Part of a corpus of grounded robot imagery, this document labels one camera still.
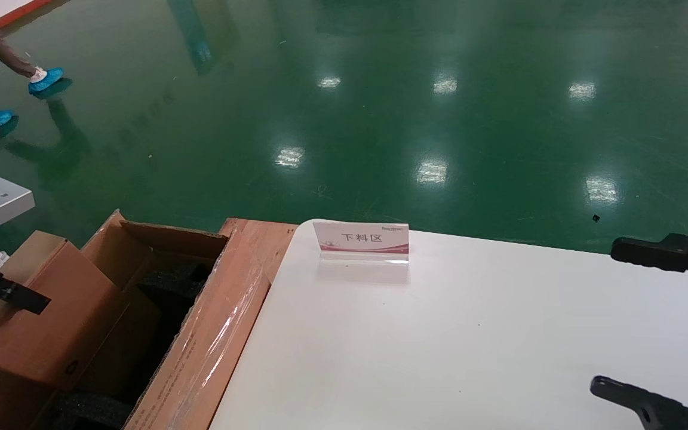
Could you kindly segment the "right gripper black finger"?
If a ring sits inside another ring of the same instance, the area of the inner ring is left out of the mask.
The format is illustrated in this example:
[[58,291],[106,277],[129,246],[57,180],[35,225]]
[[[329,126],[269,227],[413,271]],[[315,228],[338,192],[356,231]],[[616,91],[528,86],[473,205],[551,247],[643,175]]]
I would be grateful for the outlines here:
[[688,236],[669,234],[659,242],[620,237],[610,256],[615,261],[669,272],[688,272]]
[[631,409],[644,429],[688,429],[688,407],[646,389],[595,376],[590,392],[598,398]]

